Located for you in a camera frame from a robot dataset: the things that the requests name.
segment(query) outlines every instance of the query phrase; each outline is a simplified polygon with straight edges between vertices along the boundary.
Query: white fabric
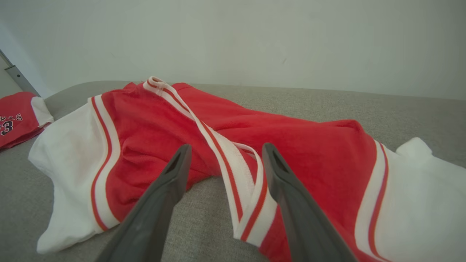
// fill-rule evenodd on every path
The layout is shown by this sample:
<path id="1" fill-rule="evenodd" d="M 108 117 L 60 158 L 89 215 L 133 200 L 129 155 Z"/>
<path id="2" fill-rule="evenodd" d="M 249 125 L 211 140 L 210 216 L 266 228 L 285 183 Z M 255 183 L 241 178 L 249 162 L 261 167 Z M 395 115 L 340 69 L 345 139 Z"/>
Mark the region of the white fabric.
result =
<path id="1" fill-rule="evenodd" d="M 395 261 L 463 261 L 466 257 L 466 169 L 432 155 L 419 138 L 400 146 L 396 153 L 385 148 L 388 180 L 375 229 L 375 246 L 381 257 Z M 364 198 L 377 198 L 377 183 L 369 182 Z M 372 201 L 364 201 L 358 219 L 367 220 Z M 367 252 L 356 222 L 358 248 Z"/>
<path id="2" fill-rule="evenodd" d="M 44 99 L 41 97 L 33 97 L 31 99 L 31 107 L 34 111 L 35 118 L 39 123 L 39 127 L 43 127 L 47 123 L 53 123 L 54 118 L 50 115 Z"/>
<path id="3" fill-rule="evenodd" d="M 59 251 L 102 230 L 91 205 L 91 184 L 106 156 L 91 104 L 51 124 L 34 142 L 29 161 L 54 184 L 54 207 L 37 252 Z"/>

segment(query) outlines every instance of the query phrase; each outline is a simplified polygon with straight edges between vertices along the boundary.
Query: gray couch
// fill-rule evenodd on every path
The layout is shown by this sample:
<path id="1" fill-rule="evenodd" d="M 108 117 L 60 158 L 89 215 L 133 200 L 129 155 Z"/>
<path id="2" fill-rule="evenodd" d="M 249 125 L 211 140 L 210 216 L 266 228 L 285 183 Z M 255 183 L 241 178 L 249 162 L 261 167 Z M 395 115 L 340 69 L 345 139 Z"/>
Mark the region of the gray couch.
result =
<path id="1" fill-rule="evenodd" d="M 122 88 L 125 81 L 79 84 L 49 98 L 55 119 L 88 97 Z M 356 119 L 367 133 L 395 150 L 422 138 L 433 154 L 466 167 L 466 101 L 347 91 L 200 85 L 244 107 L 323 122 Z M 36 243 L 52 213 L 53 185 L 27 155 L 34 139 L 0 152 L 0 261 L 93 261 L 115 233 L 97 235 L 56 254 L 39 255 Z M 233 239 L 221 178 L 196 184 L 175 207 L 163 261 L 266 261 L 255 247 Z"/>

